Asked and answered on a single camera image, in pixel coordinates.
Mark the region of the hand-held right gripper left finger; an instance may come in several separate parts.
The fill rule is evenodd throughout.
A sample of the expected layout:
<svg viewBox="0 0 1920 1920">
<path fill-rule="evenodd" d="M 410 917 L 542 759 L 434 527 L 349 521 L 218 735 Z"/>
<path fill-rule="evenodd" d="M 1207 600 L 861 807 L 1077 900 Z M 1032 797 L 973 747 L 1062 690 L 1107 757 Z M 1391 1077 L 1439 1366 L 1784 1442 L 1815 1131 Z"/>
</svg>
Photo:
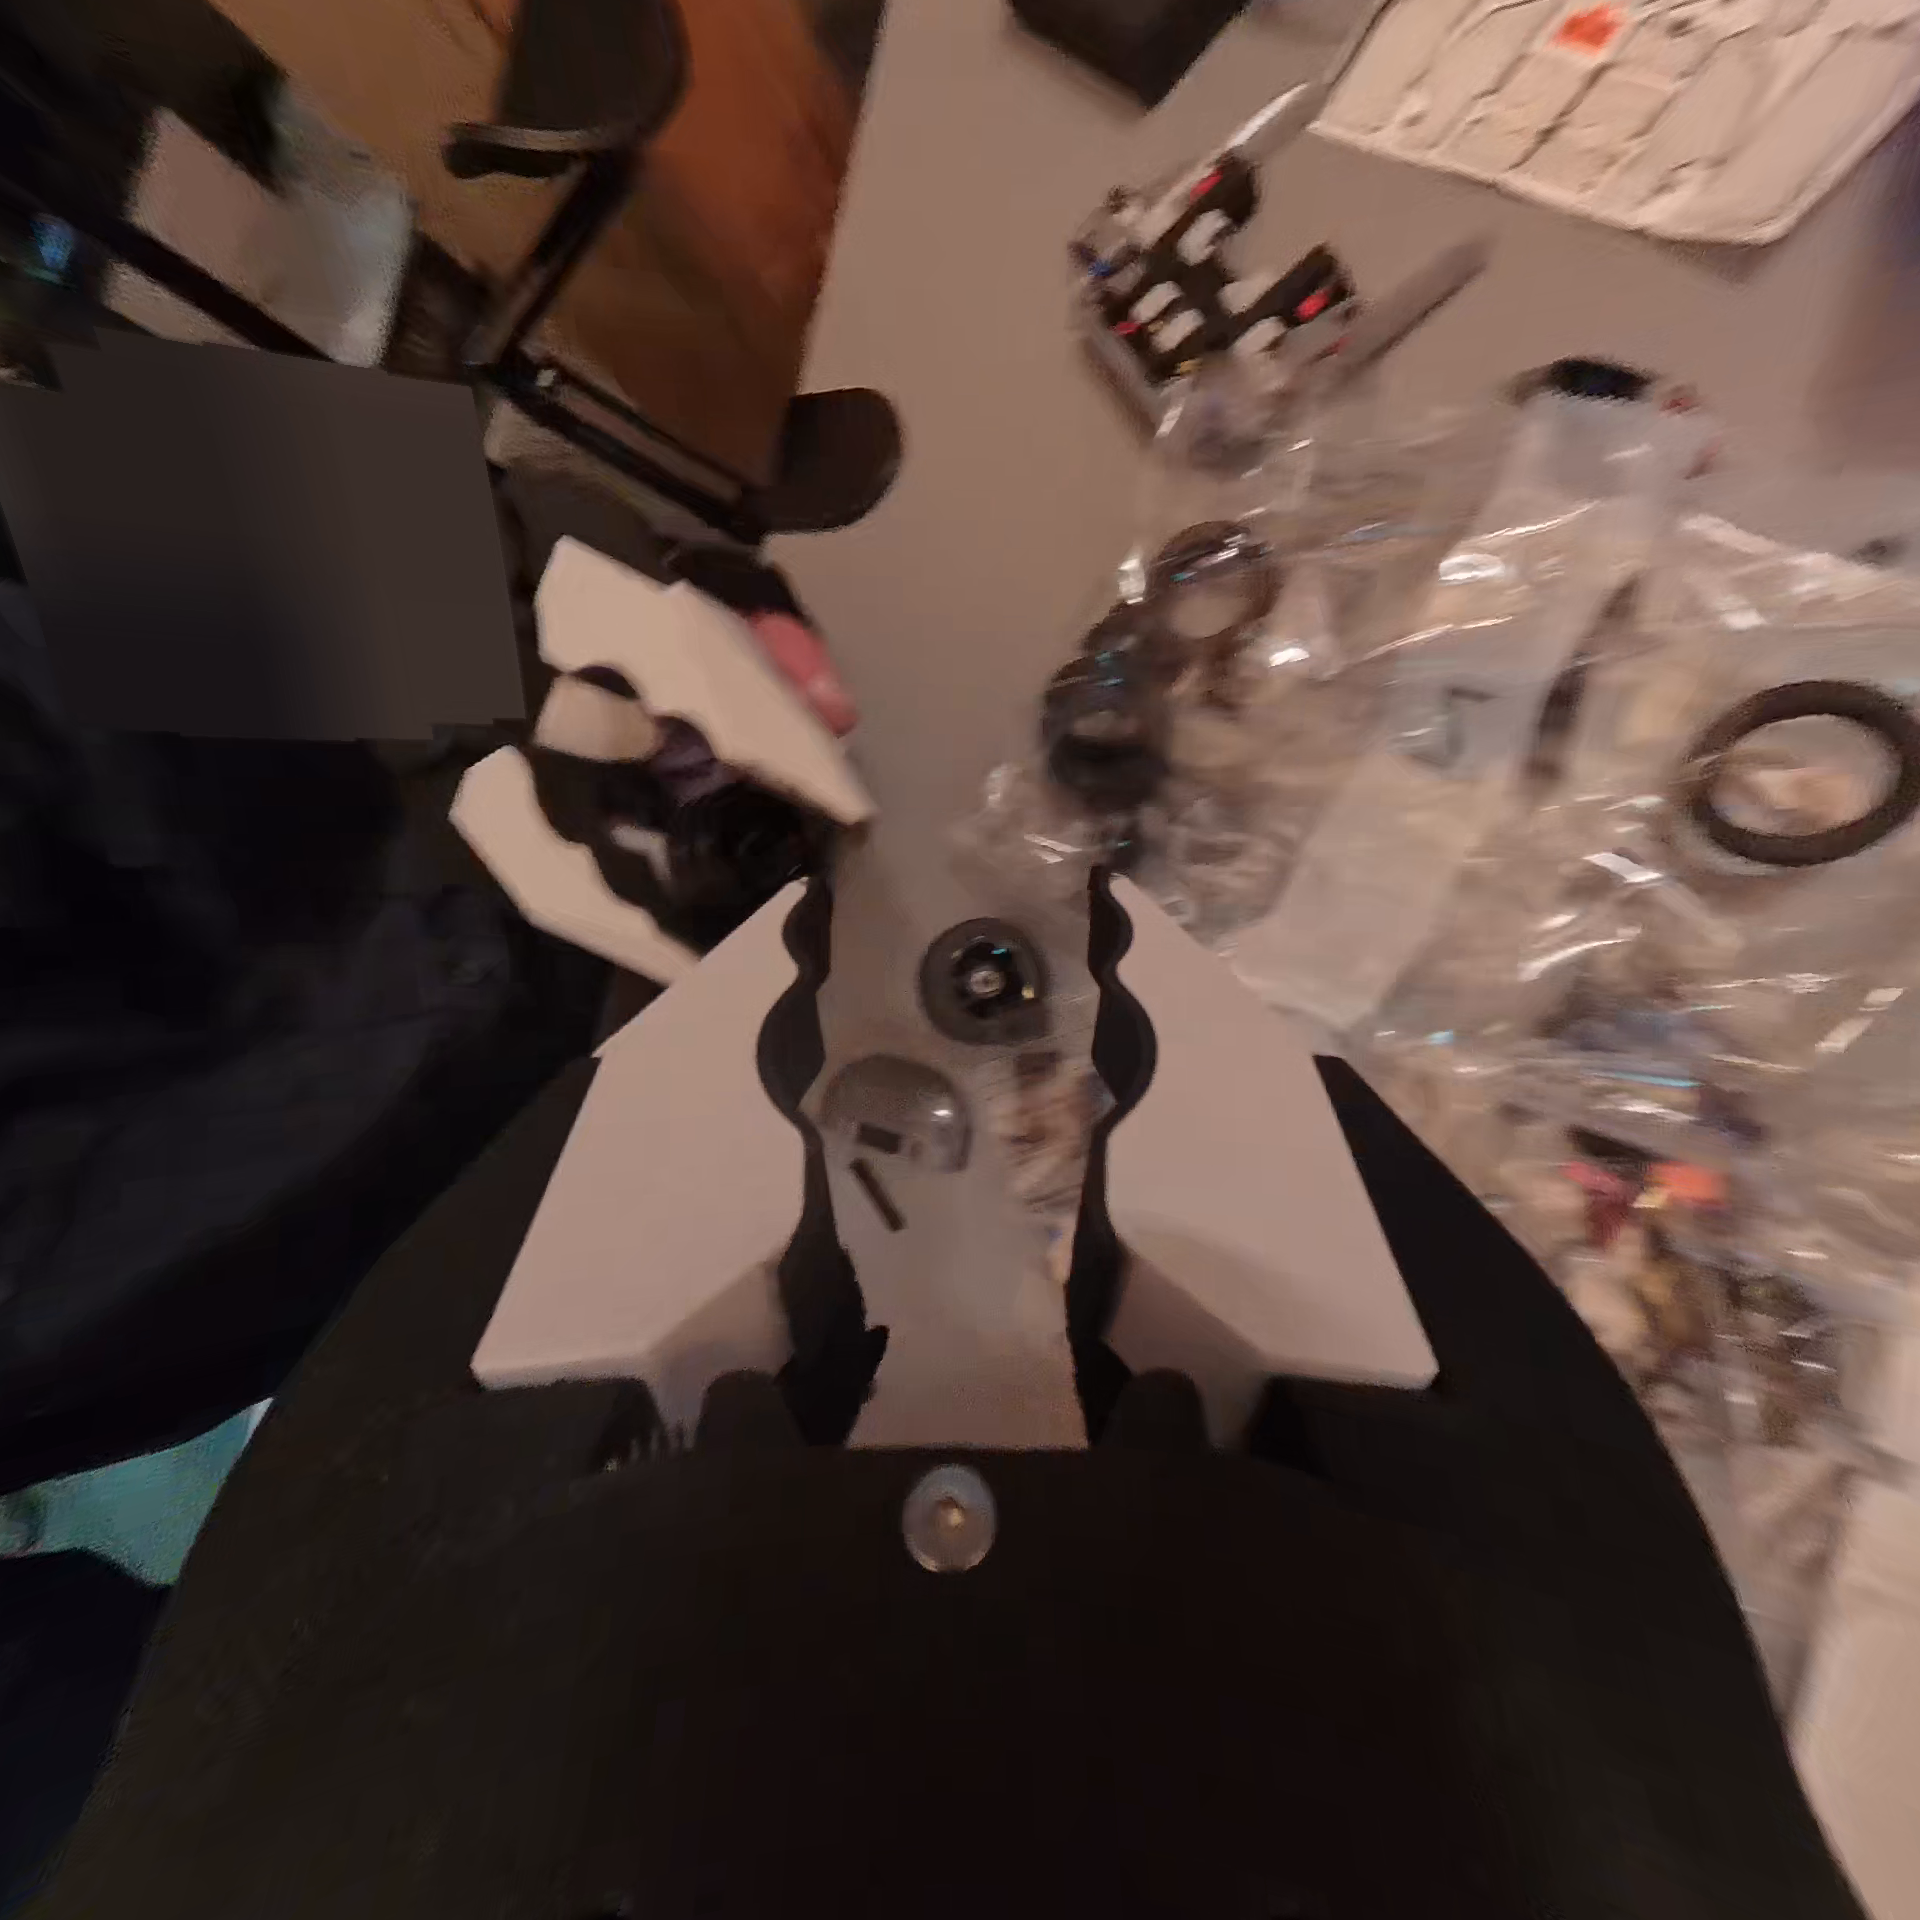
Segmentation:
<svg viewBox="0 0 1920 1920">
<path fill-rule="evenodd" d="M 492 1318 L 485 1390 L 639 1384 L 672 1434 L 765 1374 L 801 1438 L 844 1445 L 885 1358 L 806 1114 L 827 1047 L 823 879 L 780 889 L 595 1048 Z"/>
</svg>

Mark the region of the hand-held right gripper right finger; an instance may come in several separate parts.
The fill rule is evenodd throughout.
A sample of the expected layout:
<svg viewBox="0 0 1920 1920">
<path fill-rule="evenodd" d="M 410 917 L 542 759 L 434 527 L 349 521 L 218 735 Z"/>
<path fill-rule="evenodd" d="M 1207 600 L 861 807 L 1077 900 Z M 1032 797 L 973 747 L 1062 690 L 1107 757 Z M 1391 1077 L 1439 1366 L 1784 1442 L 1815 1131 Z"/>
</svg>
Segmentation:
<svg viewBox="0 0 1920 1920">
<path fill-rule="evenodd" d="M 1439 1363 L 1319 1054 L 1132 882 L 1090 875 L 1098 1114 L 1064 1328 L 1086 1442 L 1178 1374 L 1219 1449 L 1272 1384 L 1429 1390 Z"/>
</svg>

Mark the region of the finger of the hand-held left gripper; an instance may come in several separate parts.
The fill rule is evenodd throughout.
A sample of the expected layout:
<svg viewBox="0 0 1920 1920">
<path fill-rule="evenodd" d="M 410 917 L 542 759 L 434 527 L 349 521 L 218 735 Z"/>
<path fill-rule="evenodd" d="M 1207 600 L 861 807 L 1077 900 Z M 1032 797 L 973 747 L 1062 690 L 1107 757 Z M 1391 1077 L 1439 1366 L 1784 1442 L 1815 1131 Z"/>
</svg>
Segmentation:
<svg viewBox="0 0 1920 1920">
<path fill-rule="evenodd" d="M 672 987 L 698 951 L 619 896 L 584 842 L 566 841 L 536 797 L 535 751 L 590 770 L 639 765 L 661 729 L 620 679 L 555 679 L 527 747 L 500 747 L 461 770 L 450 824 L 516 903 L 517 915 L 627 974 Z"/>
<path fill-rule="evenodd" d="M 751 629 L 688 585 L 660 585 L 584 539 L 558 539 L 535 597 L 539 659 L 592 692 L 681 723 L 734 775 L 836 828 L 876 816 L 866 781 Z"/>
</svg>

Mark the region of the black rubber toy tire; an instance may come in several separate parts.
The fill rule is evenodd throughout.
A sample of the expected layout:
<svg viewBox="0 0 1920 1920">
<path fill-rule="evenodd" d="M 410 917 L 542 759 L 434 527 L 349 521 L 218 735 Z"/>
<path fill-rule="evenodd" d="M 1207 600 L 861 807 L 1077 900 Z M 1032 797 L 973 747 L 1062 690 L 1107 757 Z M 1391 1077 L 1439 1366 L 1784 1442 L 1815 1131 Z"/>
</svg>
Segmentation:
<svg viewBox="0 0 1920 1920">
<path fill-rule="evenodd" d="M 1285 561 L 1248 521 L 1191 521 L 1121 587 L 1150 643 L 1183 663 L 1235 657 L 1277 613 Z"/>
<path fill-rule="evenodd" d="M 651 757 L 600 762 L 587 797 L 587 848 L 609 889 L 698 948 L 834 854 L 817 810 L 744 775 L 681 719 L 655 726 Z"/>
<path fill-rule="evenodd" d="M 1043 687 L 1041 751 L 1048 781 L 1094 810 L 1135 810 L 1168 779 L 1168 706 L 1132 657 L 1070 657 Z"/>
<path fill-rule="evenodd" d="M 1874 738 L 1893 762 L 1878 803 L 1811 835 L 1767 835 L 1736 824 L 1716 803 L 1716 781 L 1746 738 L 1803 719 L 1833 719 Z M 1773 868 L 1811 872 L 1871 854 L 1918 817 L 1918 719 L 1906 704 L 1865 680 L 1788 680 L 1723 708 L 1691 738 L 1687 779 L 1676 788 L 1691 828 L 1723 855 Z"/>
</svg>

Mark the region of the dark toy wheel rim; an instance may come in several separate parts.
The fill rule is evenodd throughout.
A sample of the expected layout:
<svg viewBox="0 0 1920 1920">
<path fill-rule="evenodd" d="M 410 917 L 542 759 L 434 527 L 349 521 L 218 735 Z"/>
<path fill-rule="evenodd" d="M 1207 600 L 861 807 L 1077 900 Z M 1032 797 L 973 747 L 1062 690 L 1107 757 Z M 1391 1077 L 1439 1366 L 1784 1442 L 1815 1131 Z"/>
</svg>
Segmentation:
<svg viewBox="0 0 1920 1920">
<path fill-rule="evenodd" d="M 1053 1030 L 1043 945 L 996 915 L 955 921 L 926 942 L 918 995 L 924 1020 L 948 1044 L 1014 1048 Z"/>
</svg>

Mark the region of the person's left hand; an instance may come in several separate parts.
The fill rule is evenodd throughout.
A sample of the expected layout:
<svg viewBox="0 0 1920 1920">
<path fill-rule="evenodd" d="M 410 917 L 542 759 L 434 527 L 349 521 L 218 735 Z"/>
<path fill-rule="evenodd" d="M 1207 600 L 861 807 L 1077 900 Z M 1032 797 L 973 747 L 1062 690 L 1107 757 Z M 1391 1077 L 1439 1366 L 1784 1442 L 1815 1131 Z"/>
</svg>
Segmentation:
<svg viewBox="0 0 1920 1920">
<path fill-rule="evenodd" d="M 789 613 L 749 613 L 746 625 L 771 669 L 786 687 L 793 687 L 827 735 L 840 741 L 850 738 L 860 726 L 860 708 L 852 706 L 820 633 Z"/>
</svg>

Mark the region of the dark office chair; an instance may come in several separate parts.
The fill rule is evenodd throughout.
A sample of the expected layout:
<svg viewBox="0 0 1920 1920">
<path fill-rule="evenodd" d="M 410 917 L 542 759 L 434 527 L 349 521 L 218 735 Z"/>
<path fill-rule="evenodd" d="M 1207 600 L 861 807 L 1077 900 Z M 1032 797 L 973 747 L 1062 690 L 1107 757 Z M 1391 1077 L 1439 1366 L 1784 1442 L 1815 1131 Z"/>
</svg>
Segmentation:
<svg viewBox="0 0 1920 1920">
<path fill-rule="evenodd" d="M 444 173 L 555 181 L 563 197 L 473 312 L 461 380 L 744 548 L 845 532 L 876 509 L 903 461 L 900 414 L 871 387 L 789 399 L 771 474 L 751 481 L 536 350 L 550 310 L 631 202 L 688 81 L 690 44 L 675 2 L 516 8 L 492 117 L 444 134 Z"/>
</svg>

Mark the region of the clear dome piece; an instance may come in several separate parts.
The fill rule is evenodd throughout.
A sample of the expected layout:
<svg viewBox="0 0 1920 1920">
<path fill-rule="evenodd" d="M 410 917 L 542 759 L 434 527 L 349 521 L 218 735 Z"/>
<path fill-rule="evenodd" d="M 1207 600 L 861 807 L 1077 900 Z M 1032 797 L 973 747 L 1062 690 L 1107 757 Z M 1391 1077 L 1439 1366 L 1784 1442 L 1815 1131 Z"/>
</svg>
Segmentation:
<svg viewBox="0 0 1920 1920">
<path fill-rule="evenodd" d="M 850 1161 L 882 1158 L 924 1173 L 971 1164 L 973 1119 L 962 1088 L 924 1063 L 871 1053 L 845 1063 L 817 1095 L 817 1127 Z"/>
</svg>

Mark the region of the pile of clear plastic bags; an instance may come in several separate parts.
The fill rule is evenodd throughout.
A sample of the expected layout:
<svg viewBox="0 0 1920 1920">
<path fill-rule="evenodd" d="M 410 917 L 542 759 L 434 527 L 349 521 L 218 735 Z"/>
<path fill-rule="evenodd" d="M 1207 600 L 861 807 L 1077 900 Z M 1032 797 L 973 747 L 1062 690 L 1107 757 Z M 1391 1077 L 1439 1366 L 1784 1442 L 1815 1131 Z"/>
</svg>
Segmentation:
<svg viewBox="0 0 1920 1920">
<path fill-rule="evenodd" d="M 1773 872 L 1676 788 L 1773 685 L 1865 680 L 1918 719 L 1918 549 L 1699 511 L 1710 467 L 1691 397 L 1609 362 L 1407 422 L 1200 369 L 1070 650 L 1157 679 L 1165 784 L 1081 803 L 1037 714 L 960 842 L 1053 915 L 1096 864 L 1130 875 L 1377 1071 L 1683 1461 L 1769 1519 L 1805 1482 L 1918 1497 L 1918 817 Z M 1183 663 L 1121 587 L 1210 519 L 1289 573 L 1235 657 Z M 1890 784 L 1874 738 L 1803 719 L 1746 738 L 1716 803 L 1811 835 Z"/>
</svg>

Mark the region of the toy car chassis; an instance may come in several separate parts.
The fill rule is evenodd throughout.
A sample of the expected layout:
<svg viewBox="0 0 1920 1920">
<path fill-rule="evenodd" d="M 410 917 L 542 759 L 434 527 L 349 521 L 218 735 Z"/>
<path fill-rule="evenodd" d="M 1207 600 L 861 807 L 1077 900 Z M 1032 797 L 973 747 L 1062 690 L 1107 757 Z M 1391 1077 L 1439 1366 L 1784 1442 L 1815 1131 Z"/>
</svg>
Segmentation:
<svg viewBox="0 0 1920 1920">
<path fill-rule="evenodd" d="M 1359 283 L 1323 244 L 1282 270 L 1240 263 L 1259 211 L 1259 164 L 1219 149 L 1152 187 L 1110 187 L 1070 233 L 1074 325 L 1147 434 L 1200 369 L 1224 358 L 1282 383 L 1359 319 Z"/>
</svg>

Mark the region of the sticker sheet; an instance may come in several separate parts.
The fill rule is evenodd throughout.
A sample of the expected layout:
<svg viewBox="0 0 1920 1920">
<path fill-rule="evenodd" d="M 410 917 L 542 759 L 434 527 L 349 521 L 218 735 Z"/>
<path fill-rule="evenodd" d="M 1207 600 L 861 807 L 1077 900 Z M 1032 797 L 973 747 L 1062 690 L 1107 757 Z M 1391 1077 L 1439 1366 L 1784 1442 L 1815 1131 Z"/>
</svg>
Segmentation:
<svg viewBox="0 0 1920 1920">
<path fill-rule="evenodd" d="M 1385 2 L 1312 130 L 1668 244 L 1784 240 L 1918 107 L 1918 2 Z"/>
</svg>

